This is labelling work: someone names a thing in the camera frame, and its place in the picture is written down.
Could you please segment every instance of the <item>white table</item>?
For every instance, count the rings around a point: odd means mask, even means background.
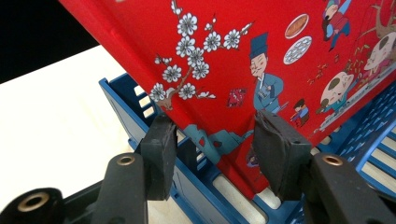
[[[131,151],[98,81],[125,73],[101,47],[0,85],[0,210],[26,191],[64,198],[103,179]],[[148,202],[149,223],[190,222],[176,203]]]

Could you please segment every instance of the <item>blue plastic crate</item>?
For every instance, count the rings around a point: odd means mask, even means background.
[[[161,109],[150,101],[127,74],[110,82],[104,78],[99,84],[128,133],[130,145],[136,148]],[[377,142],[383,135],[390,134],[390,138],[396,140],[395,134],[391,134],[390,131],[395,126],[395,92],[396,84],[393,83],[343,124],[338,132],[334,132],[330,136],[332,141],[329,145],[319,145],[318,148],[321,151],[349,158],[359,171],[361,164],[370,160],[372,147],[378,145]],[[191,147],[189,146],[191,144],[188,138],[179,142],[180,147]],[[348,149],[351,144],[357,144],[354,146],[356,150]],[[191,221],[193,223],[248,223],[246,217],[214,186],[215,179],[221,175],[217,167],[200,151],[194,150],[192,156],[194,157],[192,159],[191,154],[182,155],[181,159],[177,159],[173,178],[174,186],[171,191],[172,197]],[[368,181],[373,187],[389,193],[375,182],[370,182],[369,179]],[[264,212],[267,223],[303,223],[302,202],[283,202],[277,209],[273,209],[259,196],[255,196],[253,203]]]
[[[138,85],[127,74],[110,82],[104,78],[99,84],[128,133],[129,144],[136,148],[160,108],[152,102],[139,104],[148,96],[138,89]],[[179,147],[188,144],[192,142],[184,138],[179,142]],[[195,162],[188,159],[177,159],[176,162],[171,195],[178,205],[193,223],[248,223],[230,200],[213,185],[220,175],[218,168],[200,151],[194,152]],[[252,203],[264,212],[267,223],[285,223],[294,217],[293,211],[298,211],[300,207],[300,202],[285,202],[277,209],[272,209],[259,196]]]

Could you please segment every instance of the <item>blue crate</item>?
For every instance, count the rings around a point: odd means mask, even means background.
[[[366,107],[359,125],[336,153],[347,158],[372,187],[396,198],[396,82]],[[388,178],[388,186],[378,181],[376,176],[364,172],[366,164],[383,173]]]
[[[127,74],[110,82],[104,78],[99,84],[128,133],[129,144],[136,148],[160,108],[152,102],[139,104],[148,96],[144,92],[135,90],[138,85]],[[188,144],[192,142],[185,138],[179,142],[179,147]],[[186,157],[183,161],[181,159],[176,161],[171,196],[181,209],[193,223],[248,223],[229,200],[214,187],[213,181],[220,175],[218,168],[200,151],[195,151],[193,156],[195,162],[189,161]],[[285,223],[293,217],[293,211],[298,211],[300,207],[300,202],[285,202],[277,209],[272,209],[258,196],[254,198],[253,203],[264,212],[267,223]]]
[[[136,90],[138,89],[137,83],[127,74],[110,82],[104,78],[99,81],[99,84],[128,133],[129,144],[136,148],[161,109],[150,101],[146,93]],[[373,150],[363,149],[361,146],[360,150],[345,153],[345,148],[348,147],[347,143],[352,144],[351,139],[359,136],[358,130],[370,130],[369,134],[367,132],[364,134],[364,138],[376,141],[382,135],[388,134],[392,125],[395,126],[395,86],[396,84],[393,83],[386,91],[343,124],[338,132],[330,136],[332,139],[330,144],[327,146],[319,145],[319,150],[346,156],[354,162],[358,170],[361,169],[360,164],[370,160],[367,155],[371,154]],[[388,106],[381,104],[381,102],[384,102],[384,98],[381,97],[386,97],[387,102],[390,102]],[[367,124],[361,124],[363,120],[367,119],[368,115],[373,116],[373,119],[369,119],[372,121],[372,125],[379,125],[379,128],[370,128]],[[188,138],[179,142],[180,147],[185,147],[188,144],[192,144]],[[375,145],[375,143],[366,142],[365,146],[368,147],[370,144]],[[173,177],[174,186],[171,189],[172,197],[191,221],[193,223],[248,223],[213,185],[214,180],[220,175],[217,167],[205,156],[202,156],[200,151],[194,150],[192,156],[194,157],[192,159],[191,154],[177,159]],[[370,184],[383,190],[376,183],[370,182]],[[254,197],[253,202],[265,213],[267,223],[303,222],[302,202],[283,202],[277,209],[272,209],[258,196]]]

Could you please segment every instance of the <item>decorative plate illustration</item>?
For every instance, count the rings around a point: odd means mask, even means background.
[[[309,16],[307,14],[302,14],[296,17],[296,19],[294,19],[286,29],[285,37],[287,39],[292,39],[297,36],[308,24],[308,21]]]
[[[308,51],[311,43],[312,38],[309,35],[297,40],[297,42],[295,42],[286,52],[285,57],[283,58],[283,63],[295,63]]]

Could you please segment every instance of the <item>cartoon figure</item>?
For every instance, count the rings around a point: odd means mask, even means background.
[[[392,1],[391,3],[391,7],[389,8],[390,10],[390,15],[388,18],[388,22],[386,23],[386,25],[383,25],[382,21],[381,21],[381,11],[384,10],[383,8],[383,4],[384,4],[384,0],[381,1],[381,5],[373,5],[372,7],[375,8],[376,10],[376,15],[375,15],[375,27],[365,31],[363,34],[361,34],[361,37],[371,33],[372,31],[376,32],[376,36],[378,36],[379,39],[384,38],[386,35],[394,32],[396,30],[396,24],[393,24],[393,21],[396,19],[396,13],[395,13],[395,0]],[[396,59],[396,52],[392,52],[390,54],[390,58],[391,59]]]
[[[283,80],[274,75],[264,73],[268,63],[267,37],[264,33],[250,41],[250,70],[251,75],[258,79],[254,91],[254,107],[276,114],[284,108],[279,105],[278,95],[283,91]]]
[[[350,33],[349,19],[345,17],[345,13],[349,8],[352,0],[346,0],[340,6],[339,0],[330,0],[323,12],[322,29],[324,32],[324,40],[328,41],[332,37],[331,51],[341,34],[346,36]]]
[[[293,108],[296,113],[291,116],[290,121],[295,122],[296,126],[299,128],[303,127],[309,120],[309,110],[305,105],[305,99],[299,100]]]
[[[341,106],[347,102],[348,93],[359,81],[359,78],[353,81],[353,77],[346,72],[340,72],[327,84],[321,96],[317,114],[325,113],[330,109],[333,109],[335,114],[338,113]]]
[[[220,161],[222,155],[230,154],[253,134],[253,130],[249,130],[241,136],[220,130],[207,135],[206,131],[199,129],[196,124],[190,124],[183,132],[215,164]]]
[[[250,146],[250,150],[247,153],[246,160],[247,160],[247,167],[259,166],[259,160],[257,159],[253,146]]]
[[[367,87],[371,82],[378,77],[384,68],[388,67],[392,59],[389,55],[395,48],[396,44],[396,32],[392,32],[384,36],[379,42],[374,46],[373,51],[370,54],[367,64],[364,66],[366,71],[362,75],[361,84],[364,85],[368,83]]]

